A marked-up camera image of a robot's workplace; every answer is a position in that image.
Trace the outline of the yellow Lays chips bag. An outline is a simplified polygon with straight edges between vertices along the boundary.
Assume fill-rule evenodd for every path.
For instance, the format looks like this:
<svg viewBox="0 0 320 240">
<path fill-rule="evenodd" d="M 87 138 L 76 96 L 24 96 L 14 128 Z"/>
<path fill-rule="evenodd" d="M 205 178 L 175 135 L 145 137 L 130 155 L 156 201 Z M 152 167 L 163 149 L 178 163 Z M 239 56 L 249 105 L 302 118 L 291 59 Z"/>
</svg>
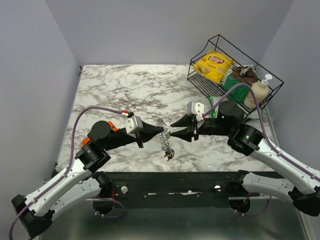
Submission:
<svg viewBox="0 0 320 240">
<path fill-rule="evenodd" d="M 193 69 L 206 79 L 219 84 L 234 62 L 228 55 L 209 49 L 207 54 L 193 64 Z"/>
</svg>

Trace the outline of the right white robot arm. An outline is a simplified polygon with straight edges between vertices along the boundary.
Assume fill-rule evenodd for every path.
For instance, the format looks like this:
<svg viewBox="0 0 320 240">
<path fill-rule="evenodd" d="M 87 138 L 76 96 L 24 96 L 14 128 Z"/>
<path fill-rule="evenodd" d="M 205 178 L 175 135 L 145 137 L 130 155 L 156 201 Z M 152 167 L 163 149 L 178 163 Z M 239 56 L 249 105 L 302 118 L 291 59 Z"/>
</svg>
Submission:
<svg viewBox="0 0 320 240">
<path fill-rule="evenodd" d="M 320 214 L 320 172 L 282 151 L 255 127 L 244 123 L 244 111 L 233 101 L 223 101 L 215 118 L 204 116 L 204 105 L 190 102 L 187 113 L 171 127 L 181 130 L 170 133 L 187 142 L 200 135 L 227 136 L 227 144 L 236 152 L 250 156 L 281 175 L 263 177 L 240 170 L 230 183 L 230 191 L 241 196 L 245 192 L 260 193 L 287 200 L 300 212 L 317 217 Z"/>
</svg>

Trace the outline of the metal disc with keyrings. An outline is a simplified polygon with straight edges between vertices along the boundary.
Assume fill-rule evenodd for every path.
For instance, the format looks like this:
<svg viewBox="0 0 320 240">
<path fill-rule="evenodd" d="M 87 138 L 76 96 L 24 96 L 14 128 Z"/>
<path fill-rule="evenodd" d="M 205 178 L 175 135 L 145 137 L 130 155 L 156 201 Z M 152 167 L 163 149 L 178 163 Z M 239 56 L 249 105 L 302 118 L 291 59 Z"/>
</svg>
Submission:
<svg viewBox="0 0 320 240">
<path fill-rule="evenodd" d="M 159 139 L 160 139 L 161 146 L 162 146 L 161 148 L 164 151 L 170 150 L 171 146 L 169 143 L 169 139 L 167 138 L 167 134 L 169 133 L 167 125 L 165 124 L 165 122 L 161 118 L 158 118 L 156 120 L 156 124 L 158 127 L 163 128 L 163 132 L 159 134 Z"/>
</svg>

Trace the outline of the green white snack packet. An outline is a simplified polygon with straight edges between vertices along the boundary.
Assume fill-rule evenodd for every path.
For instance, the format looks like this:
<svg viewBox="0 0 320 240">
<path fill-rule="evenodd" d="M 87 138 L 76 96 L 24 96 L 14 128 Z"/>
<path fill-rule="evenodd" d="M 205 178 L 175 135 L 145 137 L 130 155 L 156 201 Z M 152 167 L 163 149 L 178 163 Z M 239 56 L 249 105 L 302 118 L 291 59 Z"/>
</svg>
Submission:
<svg viewBox="0 0 320 240">
<path fill-rule="evenodd" d="M 211 96 L 211 95 L 208 95 L 208 101 L 209 101 L 209 104 L 210 104 L 210 108 L 213 107 L 218 100 L 220 100 L 222 97 L 221 96 Z M 267 116 L 267 112 L 265 109 L 262 109 L 260 108 L 260 111 L 261 111 L 261 116 L 262 116 L 262 120 L 263 122 L 267 122 L 268 121 L 268 116 Z M 210 117 L 211 118 L 216 118 L 217 117 L 217 114 L 218 114 L 218 107 L 216 107 L 214 110 L 212 110 L 210 112 Z M 257 112 L 257 110 L 254 110 L 252 113 L 250 114 L 244 114 L 244 116 L 248 119 L 252 119 L 252 120 L 259 120 L 259 114 Z"/>
</svg>

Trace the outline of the orange razor box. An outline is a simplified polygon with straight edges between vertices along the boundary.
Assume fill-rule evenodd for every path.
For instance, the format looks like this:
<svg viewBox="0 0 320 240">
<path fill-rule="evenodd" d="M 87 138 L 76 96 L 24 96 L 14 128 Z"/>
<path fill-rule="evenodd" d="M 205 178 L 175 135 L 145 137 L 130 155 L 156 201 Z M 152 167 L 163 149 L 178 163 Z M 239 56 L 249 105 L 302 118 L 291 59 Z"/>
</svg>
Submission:
<svg viewBox="0 0 320 240">
<path fill-rule="evenodd" d="M 118 128 L 111 122 L 111 121 L 108 121 L 111 129 L 113 132 L 116 132 L 118 131 Z M 87 144 L 88 142 L 90 141 L 90 139 L 88 137 L 84 138 L 81 142 L 81 146 L 83 147 L 85 144 Z"/>
</svg>

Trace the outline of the cream pump lotion bottle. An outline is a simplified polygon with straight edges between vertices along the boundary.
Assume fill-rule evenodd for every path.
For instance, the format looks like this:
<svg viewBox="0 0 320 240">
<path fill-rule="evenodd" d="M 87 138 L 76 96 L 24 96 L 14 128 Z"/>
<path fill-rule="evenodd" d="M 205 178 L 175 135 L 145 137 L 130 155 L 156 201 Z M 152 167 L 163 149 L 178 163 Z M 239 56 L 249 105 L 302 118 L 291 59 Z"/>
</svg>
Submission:
<svg viewBox="0 0 320 240">
<path fill-rule="evenodd" d="M 257 81 L 251 85 L 251 89 L 258 103 L 264 100 L 265 97 L 269 94 L 269 81 L 272 79 L 273 76 L 271 74 L 266 74 L 263 80 Z M 253 94 L 250 91 L 245 97 L 243 103 L 249 109 L 254 109 L 256 107 Z"/>
</svg>

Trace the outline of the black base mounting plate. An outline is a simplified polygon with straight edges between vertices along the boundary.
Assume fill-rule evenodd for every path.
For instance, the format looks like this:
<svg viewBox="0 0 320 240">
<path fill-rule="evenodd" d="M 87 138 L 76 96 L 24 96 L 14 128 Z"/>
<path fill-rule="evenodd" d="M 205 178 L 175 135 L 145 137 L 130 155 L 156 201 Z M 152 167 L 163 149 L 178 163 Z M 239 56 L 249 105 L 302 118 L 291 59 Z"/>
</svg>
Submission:
<svg viewBox="0 0 320 240">
<path fill-rule="evenodd" d="M 101 198 L 126 209 L 228 208 L 229 199 L 246 199 L 237 172 L 98 172 Z"/>
</svg>

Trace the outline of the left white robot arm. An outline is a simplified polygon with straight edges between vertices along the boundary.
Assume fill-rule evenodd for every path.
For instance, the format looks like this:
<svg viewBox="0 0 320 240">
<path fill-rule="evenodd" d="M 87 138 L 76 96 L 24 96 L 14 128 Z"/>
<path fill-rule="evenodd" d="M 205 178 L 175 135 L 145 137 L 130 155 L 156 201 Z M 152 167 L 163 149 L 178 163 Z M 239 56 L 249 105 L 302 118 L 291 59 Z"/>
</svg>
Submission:
<svg viewBox="0 0 320 240">
<path fill-rule="evenodd" d="M 11 200 L 17 219 L 31 239 L 45 232 L 67 205 L 112 193 L 112 181 L 99 171 L 111 159 L 109 150 L 131 143 L 143 148 L 144 143 L 164 131 L 138 116 L 129 117 L 124 123 L 124 128 L 116 128 L 104 120 L 96 122 L 80 151 L 72 154 L 70 166 L 38 190 L 26 196 L 18 194 Z"/>
</svg>

